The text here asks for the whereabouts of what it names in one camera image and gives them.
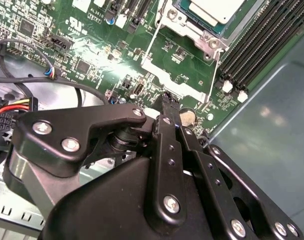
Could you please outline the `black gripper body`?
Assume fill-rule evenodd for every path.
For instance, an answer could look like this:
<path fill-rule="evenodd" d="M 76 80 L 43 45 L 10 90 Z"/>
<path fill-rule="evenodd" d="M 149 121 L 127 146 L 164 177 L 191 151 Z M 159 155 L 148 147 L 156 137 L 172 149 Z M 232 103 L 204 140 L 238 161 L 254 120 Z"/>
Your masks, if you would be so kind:
<path fill-rule="evenodd" d="M 127 162 L 60 200 L 39 236 L 42 240 L 223 240 L 226 235 L 206 217 L 194 179 L 184 175 L 187 219 L 160 234 L 144 216 L 151 160 Z"/>

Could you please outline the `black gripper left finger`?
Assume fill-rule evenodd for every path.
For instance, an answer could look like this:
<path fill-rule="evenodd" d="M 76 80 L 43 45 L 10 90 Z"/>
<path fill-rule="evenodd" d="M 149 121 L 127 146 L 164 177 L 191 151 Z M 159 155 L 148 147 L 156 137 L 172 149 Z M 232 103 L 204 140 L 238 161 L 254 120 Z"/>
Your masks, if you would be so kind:
<path fill-rule="evenodd" d="M 145 157 L 151 165 L 144 215 L 151 225 L 180 226 L 187 211 L 171 97 L 161 94 L 151 110 L 126 103 L 23 114 L 6 161 L 8 188 L 47 219 L 69 193 Z"/>

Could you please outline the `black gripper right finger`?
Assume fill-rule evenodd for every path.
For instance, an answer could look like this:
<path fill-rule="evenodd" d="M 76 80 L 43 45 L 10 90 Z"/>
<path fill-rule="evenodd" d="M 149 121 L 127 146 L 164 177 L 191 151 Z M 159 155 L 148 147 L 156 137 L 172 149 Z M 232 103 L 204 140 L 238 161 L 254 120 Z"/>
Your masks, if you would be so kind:
<path fill-rule="evenodd" d="M 170 98 L 187 178 L 188 219 L 175 240 L 302 240 L 299 227 L 218 146 L 203 147 Z"/>

